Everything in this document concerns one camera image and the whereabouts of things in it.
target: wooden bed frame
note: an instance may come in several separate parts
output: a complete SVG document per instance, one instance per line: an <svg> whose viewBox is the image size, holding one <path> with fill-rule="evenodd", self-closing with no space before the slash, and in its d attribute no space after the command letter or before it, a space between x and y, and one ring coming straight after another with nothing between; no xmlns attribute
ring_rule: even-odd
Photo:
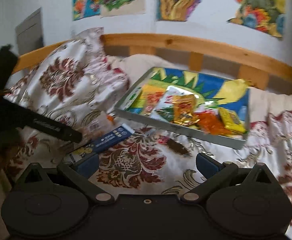
<svg viewBox="0 0 292 240"><path fill-rule="evenodd" d="M259 89L265 90L269 76L274 75L292 82L292 67L274 58L226 43L168 34L125 33L102 36L105 46L128 46L129 54L156 55L156 48L190 52L190 70L200 71L204 55L240 64L238 78L243 78ZM44 60L65 41L34 50L22 55L14 73L31 68Z"/></svg>

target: damask pattern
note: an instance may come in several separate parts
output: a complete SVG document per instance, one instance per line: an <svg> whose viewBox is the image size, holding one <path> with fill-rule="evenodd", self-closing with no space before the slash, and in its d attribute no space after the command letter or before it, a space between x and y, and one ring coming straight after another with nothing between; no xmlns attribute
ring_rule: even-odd
<svg viewBox="0 0 292 240"><path fill-rule="evenodd" d="M155 171L166 163L152 137L145 136L151 127L135 130L125 141L100 156L97 181L114 187L138 188L141 182L161 182Z"/></svg>
<svg viewBox="0 0 292 240"><path fill-rule="evenodd" d="M40 77L42 88L50 95L58 95L61 102L73 95L75 85L84 76L85 67L72 58L57 57Z"/></svg>
<svg viewBox="0 0 292 240"><path fill-rule="evenodd" d="M22 147L19 148L18 154L14 156L6 165L5 172L11 178L17 176L23 169L24 161L34 155L34 152L39 144L46 146L50 151L49 139L39 139L38 135L30 137Z"/></svg>
<svg viewBox="0 0 292 240"><path fill-rule="evenodd" d="M285 173L278 176L278 181L292 203L292 111L284 111L278 116L270 114L269 120L273 143L278 147L281 142L286 155Z"/></svg>

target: blue package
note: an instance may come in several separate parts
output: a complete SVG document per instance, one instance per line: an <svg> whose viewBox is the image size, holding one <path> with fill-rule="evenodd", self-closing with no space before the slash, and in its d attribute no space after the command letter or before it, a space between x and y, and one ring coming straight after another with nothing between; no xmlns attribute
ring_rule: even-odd
<svg viewBox="0 0 292 240"><path fill-rule="evenodd" d="M98 153L124 141L134 133L135 131L132 128L123 124L95 141L91 141L83 147L72 151L64 158L64 161L72 162L72 168L78 174L89 179L98 170Z"/></svg>
<svg viewBox="0 0 292 240"><path fill-rule="evenodd" d="M130 128L127 124L122 124L115 130L106 133L104 136L99 137L98 139L91 141L90 146L92 147L93 151L96 153L103 152L108 148L120 143L121 141L127 139L135 131Z"/></svg>

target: screw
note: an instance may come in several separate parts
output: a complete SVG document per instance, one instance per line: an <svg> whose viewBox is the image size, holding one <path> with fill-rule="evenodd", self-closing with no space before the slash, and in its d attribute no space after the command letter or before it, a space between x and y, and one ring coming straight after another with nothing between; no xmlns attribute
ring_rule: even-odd
<svg viewBox="0 0 292 240"><path fill-rule="evenodd" d="M151 199L145 199L145 200L144 200L144 203L145 203L145 204L151 204L152 201L151 201Z"/></svg>
<svg viewBox="0 0 292 240"><path fill-rule="evenodd" d="M111 199L111 195L108 193L100 193L96 196L96 200L98 201L108 201Z"/></svg>
<svg viewBox="0 0 292 240"><path fill-rule="evenodd" d="M184 199L188 201L195 201L199 199L199 196L196 193L186 193Z"/></svg>

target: candy wrapper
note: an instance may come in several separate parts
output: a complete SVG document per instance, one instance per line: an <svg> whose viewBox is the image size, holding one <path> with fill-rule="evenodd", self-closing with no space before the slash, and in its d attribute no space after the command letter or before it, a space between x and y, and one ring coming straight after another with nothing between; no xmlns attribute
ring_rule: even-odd
<svg viewBox="0 0 292 240"><path fill-rule="evenodd" d="M218 101L217 100L211 100L206 101L205 103L198 106L197 109L194 110L195 114L199 113L211 113L211 114L218 114Z"/></svg>
<svg viewBox="0 0 292 240"><path fill-rule="evenodd" d="M218 110L226 129L236 133L246 132L235 111L231 111L223 107L218 108Z"/></svg>
<svg viewBox="0 0 292 240"><path fill-rule="evenodd" d="M164 107L161 109L155 109L156 113L159 114L168 122L174 121L174 108L173 107Z"/></svg>
<svg viewBox="0 0 292 240"><path fill-rule="evenodd" d="M174 109L174 97L175 96L182 96L182 95L194 95L191 92L181 89L179 87L175 86L168 86L165 94L163 97L159 100L158 104L156 105L155 109ZM165 119L162 115L160 115L156 110L153 110L151 112L150 118L169 122L167 119Z"/></svg>
<svg viewBox="0 0 292 240"><path fill-rule="evenodd" d="M182 126L193 125L198 121L198 118L193 116L196 98L193 94L174 96L174 123Z"/></svg>
<svg viewBox="0 0 292 240"><path fill-rule="evenodd" d="M153 111L154 107L158 104L159 100L163 97L163 92L156 92L153 94L146 95L146 102L144 109L142 111L142 115L150 115Z"/></svg>
<svg viewBox="0 0 292 240"><path fill-rule="evenodd" d="M234 134L232 131L227 130L224 124L218 119L218 116L213 113L199 113L195 115L199 118L197 126L205 133L210 133L212 135Z"/></svg>

